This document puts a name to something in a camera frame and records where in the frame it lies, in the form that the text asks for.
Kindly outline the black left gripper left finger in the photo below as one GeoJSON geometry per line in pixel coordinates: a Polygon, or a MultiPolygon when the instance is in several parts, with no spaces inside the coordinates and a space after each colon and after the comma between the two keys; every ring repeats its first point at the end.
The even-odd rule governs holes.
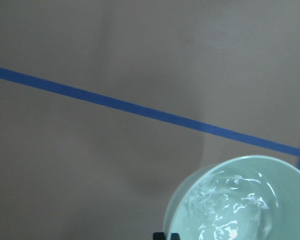
{"type": "Polygon", "coordinates": [[[165,240],[165,233],[164,232],[154,232],[152,235],[153,240],[165,240]]]}

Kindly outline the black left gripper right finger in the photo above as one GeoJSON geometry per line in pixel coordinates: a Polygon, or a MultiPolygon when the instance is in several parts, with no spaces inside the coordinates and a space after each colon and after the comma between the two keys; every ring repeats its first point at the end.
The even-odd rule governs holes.
{"type": "Polygon", "coordinates": [[[179,234],[178,233],[172,233],[170,236],[171,240],[179,240],[179,234]]]}

